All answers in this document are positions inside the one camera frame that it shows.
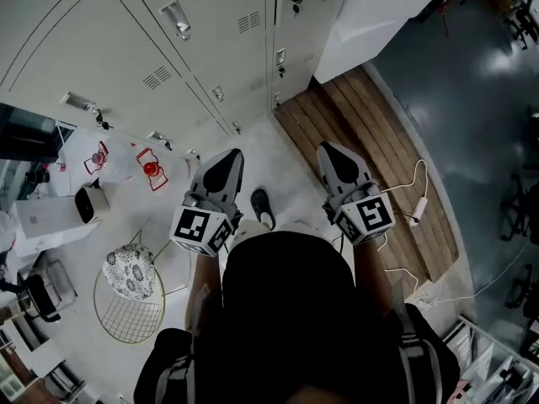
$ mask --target wooden platform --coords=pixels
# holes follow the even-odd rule
[[[282,104],[275,115],[318,178],[318,144],[331,141],[364,157],[383,189],[412,181],[420,157],[398,117],[361,67],[310,88]],[[393,209],[412,214],[424,191],[424,167],[420,164],[413,187],[389,192]],[[427,209],[417,226],[410,227],[407,217],[395,215],[397,225],[387,233],[388,244],[380,251],[386,268],[407,268],[420,284],[426,279],[436,281],[458,258],[449,221],[430,181],[427,198]],[[394,282],[398,274],[389,277]]]

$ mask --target locker door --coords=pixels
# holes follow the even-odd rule
[[[298,73],[314,73],[320,52],[344,0],[302,0],[297,4],[299,13],[293,10],[292,0],[278,0],[275,30],[275,52],[286,50],[283,67],[286,73],[280,77],[278,66],[273,65],[273,84],[293,83],[284,78],[300,77]]]
[[[228,51],[195,76],[221,114],[266,88],[266,39],[260,35]]]
[[[193,72],[230,58],[236,44],[264,33],[265,0],[144,0]],[[180,26],[189,26],[183,40]]]
[[[121,0],[74,0],[55,14],[15,78],[12,93],[42,114],[95,127],[91,112],[61,103],[68,92],[102,109],[115,130],[197,148],[226,137]]]
[[[260,89],[241,103],[232,106],[222,116],[233,133],[241,135],[254,121],[264,118],[268,114],[267,95],[267,90]]]
[[[0,86],[32,31],[60,0],[0,0]]]
[[[283,104],[289,98],[293,98],[297,94],[307,90],[311,78],[312,72],[299,70],[276,82],[271,88],[271,108],[275,108],[277,102]]]

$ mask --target office chair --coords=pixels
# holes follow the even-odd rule
[[[511,179],[516,182],[516,196],[511,201],[502,201],[500,206],[502,210],[515,211],[517,216],[513,221],[510,234],[502,235],[501,239],[511,241],[515,234],[527,237],[529,230],[530,242],[539,244],[539,183],[525,191],[518,174],[513,173]]]
[[[59,312],[73,305],[78,294],[63,263],[50,261],[44,254],[37,258],[29,271],[19,271],[18,282],[24,290],[18,293],[18,298],[21,308],[30,318],[41,317],[51,323],[61,319]]]
[[[529,36],[534,43],[539,42],[539,25],[531,12],[533,2],[534,0],[522,0],[522,4],[515,9],[516,20],[509,17],[505,19],[507,25],[514,29],[513,39],[520,41],[522,50],[528,49],[525,36]]]

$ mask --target gold wire chair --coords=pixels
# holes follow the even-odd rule
[[[142,229],[130,241],[142,240]],[[169,240],[155,255],[154,261],[167,248]],[[125,344],[140,344],[149,340],[160,328],[165,314],[163,281],[155,269],[156,289],[149,300],[130,300],[118,295],[101,268],[93,286],[93,307],[103,329]]]

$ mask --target black chair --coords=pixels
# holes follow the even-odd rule
[[[24,287],[18,294],[19,305],[30,318],[39,316],[45,322],[57,322],[61,319],[59,312],[73,305],[78,298],[63,263],[51,261],[45,252],[30,270],[19,270],[17,275],[18,283]]]
[[[527,237],[530,231],[530,242],[539,245],[539,183],[536,183],[530,190],[522,188],[520,176],[516,173],[511,175],[511,179],[516,182],[516,196],[501,203],[502,210],[513,210],[516,218],[513,221],[509,235],[502,235],[502,241],[511,241],[515,234]]]
[[[515,8],[515,19],[506,18],[505,22],[509,25],[513,31],[513,39],[520,40],[520,48],[522,50],[528,49],[526,43],[526,36],[529,36],[534,43],[539,42],[539,25],[533,14],[530,12],[531,5],[534,0],[521,0],[522,3]]]
[[[524,317],[537,319],[539,317],[539,282],[533,283],[531,281],[531,270],[530,264],[526,264],[520,269],[505,298],[505,306],[514,310],[525,302],[522,307]]]

